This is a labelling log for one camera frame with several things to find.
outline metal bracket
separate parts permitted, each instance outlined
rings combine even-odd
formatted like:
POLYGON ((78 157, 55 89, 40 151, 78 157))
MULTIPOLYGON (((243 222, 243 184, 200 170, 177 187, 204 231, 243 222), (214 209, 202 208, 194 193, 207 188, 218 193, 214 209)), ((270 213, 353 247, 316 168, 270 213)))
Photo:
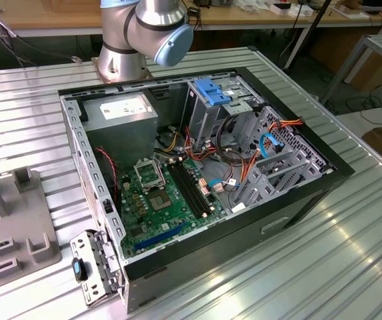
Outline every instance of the metal bracket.
MULTIPOLYGON (((122 287, 118 258, 103 231, 84 231, 69 244, 74 258, 81 260, 81 267, 85 268, 86 279, 81 282, 81 289, 88 307, 116 293, 122 287)), ((79 268, 74 267, 74 273, 79 271, 79 268)))

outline blue tab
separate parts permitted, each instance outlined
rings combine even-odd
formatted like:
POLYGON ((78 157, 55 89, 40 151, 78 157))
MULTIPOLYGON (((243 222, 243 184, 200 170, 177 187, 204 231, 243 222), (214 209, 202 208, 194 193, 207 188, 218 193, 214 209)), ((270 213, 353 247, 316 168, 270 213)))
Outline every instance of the blue tab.
POLYGON ((209 100, 210 105, 221 105, 232 101, 231 97, 223 94, 220 87, 212 82, 211 79, 195 80, 198 90, 209 100))
POLYGON ((75 271, 75 273, 79 273, 79 263, 78 262, 75 262, 73 264, 73 270, 75 271))

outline white sticker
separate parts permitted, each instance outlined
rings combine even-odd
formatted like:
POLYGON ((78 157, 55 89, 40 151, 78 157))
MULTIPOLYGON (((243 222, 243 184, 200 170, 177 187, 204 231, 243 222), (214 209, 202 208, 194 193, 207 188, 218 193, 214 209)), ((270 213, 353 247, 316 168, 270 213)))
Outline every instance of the white sticker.
POLYGON ((147 112, 139 98, 103 103, 100 110, 106 120, 147 112))
POLYGON ((237 180, 230 178, 228 181, 228 185, 235 185, 237 183, 237 180))
POLYGON ((244 203, 238 203, 236 206, 234 206, 234 208, 232 208, 232 212, 238 212, 238 211, 240 211, 240 210, 242 210, 242 209, 245 209, 245 205, 244 205, 244 203))

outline metal table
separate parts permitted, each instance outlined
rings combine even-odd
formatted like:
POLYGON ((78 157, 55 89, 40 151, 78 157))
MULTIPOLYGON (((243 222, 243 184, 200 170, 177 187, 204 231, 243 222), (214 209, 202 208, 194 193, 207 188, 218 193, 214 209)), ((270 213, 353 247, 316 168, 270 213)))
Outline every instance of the metal table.
MULTIPOLYGON (((307 218, 129 315, 133 319, 382 319, 382 158, 300 86, 248 48, 193 52, 154 76, 247 67, 356 171, 307 218)), ((0 71, 0 176, 41 172, 62 249, 58 264, 0 287, 0 319, 126 319, 118 296, 86 310, 68 241, 93 221, 56 91, 99 83, 94 68, 0 71)))
POLYGON ((332 94, 335 92, 337 86, 340 84, 340 81, 345 76, 346 72, 348 72, 348 70, 357 60, 357 58, 362 54, 361 58, 358 60, 354 68, 352 68, 351 72, 345 79, 346 83, 350 83, 354 76, 358 73, 360 68, 364 65, 364 62, 367 60, 368 56, 370 56, 370 54, 373 51, 382 56, 382 35, 366 35, 358 41, 351 54, 342 64, 340 70, 336 73, 336 76, 330 82, 324 96, 321 98, 320 101, 324 104, 327 102, 328 99, 330 99, 332 94))

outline desk in background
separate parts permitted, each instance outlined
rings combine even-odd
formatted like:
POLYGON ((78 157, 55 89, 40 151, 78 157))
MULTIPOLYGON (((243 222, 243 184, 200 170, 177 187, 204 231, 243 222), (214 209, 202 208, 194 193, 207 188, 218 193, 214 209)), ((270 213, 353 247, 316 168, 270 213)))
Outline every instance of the desk in background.
MULTIPOLYGON (((185 0, 192 6, 191 0, 185 0)), ((5 12, 1 18, 22 37, 44 37, 61 35, 98 35, 102 33, 100 11, 90 13, 55 13, 48 0, 0 0, 0 8, 5 12)), ((290 66, 315 18, 300 17, 296 28, 303 28, 285 67, 290 66)), ((203 30, 244 30, 244 29, 291 29, 295 18, 278 16, 270 11, 262 10, 249 13, 238 7, 201 8, 203 30)), ((332 11, 326 14, 320 24, 321 28, 332 27, 366 27, 381 26, 382 17, 371 19, 349 20, 332 11)))

